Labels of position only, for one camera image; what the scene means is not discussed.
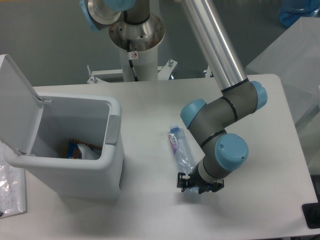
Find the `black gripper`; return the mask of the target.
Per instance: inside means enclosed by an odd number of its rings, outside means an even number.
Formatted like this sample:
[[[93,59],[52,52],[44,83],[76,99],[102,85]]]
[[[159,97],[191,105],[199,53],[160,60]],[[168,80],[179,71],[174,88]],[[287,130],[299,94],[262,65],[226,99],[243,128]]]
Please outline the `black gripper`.
[[[224,180],[214,180],[213,183],[203,180],[200,175],[196,172],[195,174],[189,174],[183,172],[177,173],[177,183],[176,187],[185,192],[191,188],[198,188],[198,193],[202,194],[205,192],[216,193],[219,190],[223,189],[225,186]]]

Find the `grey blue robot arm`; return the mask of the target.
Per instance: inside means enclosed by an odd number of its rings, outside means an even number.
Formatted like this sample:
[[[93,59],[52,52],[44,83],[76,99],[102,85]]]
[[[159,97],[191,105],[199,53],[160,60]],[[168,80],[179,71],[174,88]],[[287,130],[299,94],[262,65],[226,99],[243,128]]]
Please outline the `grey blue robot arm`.
[[[161,19],[150,11],[148,0],[82,0],[79,3],[92,31],[109,29],[109,36],[122,54],[122,74],[126,82],[155,80],[157,57],[145,53],[156,50],[164,38]],[[184,0],[182,7],[192,31],[221,91],[221,97],[207,103],[196,99],[180,112],[204,158],[190,173],[178,173],[182,191],[217,192],[224,179],[238,169],[249,154],[245,140],[226,128],[261,109],[268,100],[266,89],[248,79],[211,0]]]

